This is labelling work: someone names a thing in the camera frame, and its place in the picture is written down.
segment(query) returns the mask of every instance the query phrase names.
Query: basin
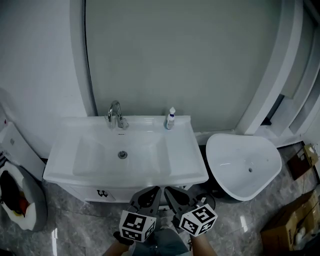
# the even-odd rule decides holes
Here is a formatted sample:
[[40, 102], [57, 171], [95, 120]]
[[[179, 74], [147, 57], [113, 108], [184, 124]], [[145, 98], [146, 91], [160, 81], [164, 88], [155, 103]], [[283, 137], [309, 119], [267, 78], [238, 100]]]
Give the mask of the basin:
[[76, 186], [141, 188], [203, 183], [208, 173], [190, 116], [125, 116], [110, 128], [103, 116], [64, 118], [44, 170], [45, 180]]
[[277, 148], [258, 136], [214, 134], [206, 144], [206, 159], [220, 187], [239, 201], [253, 199], [282, 168]]

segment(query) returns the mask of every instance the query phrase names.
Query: bathroom vanity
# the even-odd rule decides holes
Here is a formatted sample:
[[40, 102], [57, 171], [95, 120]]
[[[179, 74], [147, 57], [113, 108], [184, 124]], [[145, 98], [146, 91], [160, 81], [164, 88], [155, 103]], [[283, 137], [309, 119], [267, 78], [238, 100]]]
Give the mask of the bathroom vanity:
[[127, 129], [103, 116], [65, 118], [43, 178], [82, 201], [128, 203], [149, 186], [189, 188], [208, 180], [190, 116], [126, 116]]

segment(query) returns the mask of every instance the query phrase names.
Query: person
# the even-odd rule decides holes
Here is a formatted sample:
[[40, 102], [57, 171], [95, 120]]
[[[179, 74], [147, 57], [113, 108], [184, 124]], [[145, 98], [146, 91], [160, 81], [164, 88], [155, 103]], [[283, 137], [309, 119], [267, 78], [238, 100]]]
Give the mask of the person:
[[144, 243], [136, 242], [133, 253], [129, 252], [132, 240], [121, 237], [120, 232], [115, 232], [114, 237], [117, 240], [103, 256], [217, 256], [204, 233], [197, 237], [190, 236], [192, 252], [179, 235], [169, 228], [155, 231]]

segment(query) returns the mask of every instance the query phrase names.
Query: drain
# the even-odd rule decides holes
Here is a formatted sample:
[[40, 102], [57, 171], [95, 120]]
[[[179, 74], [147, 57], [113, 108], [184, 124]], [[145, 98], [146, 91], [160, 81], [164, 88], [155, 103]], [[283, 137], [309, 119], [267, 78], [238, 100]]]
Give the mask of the drain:
[[120, 159], [126, 159], [127, 156], [128, 156], [128, 154], [127, 154], [126, 151], [120, 151], [120, 152], [118, 153], [118, 157], [119, 157]]

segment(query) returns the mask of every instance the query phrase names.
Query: gray tile floor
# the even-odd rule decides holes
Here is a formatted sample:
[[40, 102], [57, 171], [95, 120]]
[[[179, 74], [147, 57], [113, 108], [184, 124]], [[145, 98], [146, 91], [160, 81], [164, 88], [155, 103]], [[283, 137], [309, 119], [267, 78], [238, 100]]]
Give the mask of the gray tile floor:
[[[293, 181], [286, 162], [301, 148], [295, 144], [280, 149], [282, 170], [279, 175], [254, 199], [239, 203], [216, 201], [218, 219], [206, 233], [218, 255], [262, 255], [260, 230], [284, 205], [317, 184], [313, 170]], [[83, 203], [59, 186], [43, 182], [48, 204], [48, 221], [44, 230], [21, 230], [10, 221], [0, 207], [0, 248], [10, 249], [17, 256], [56, 255], [98, 256], [113, 242], [122, 210], [126, 204]], [[195, 185], [191, 190], [199, 193]], [[161, 212], [161, 223], [171, 224], [173, 213]], [[186, 243], [188, 235], [180, 234]]]

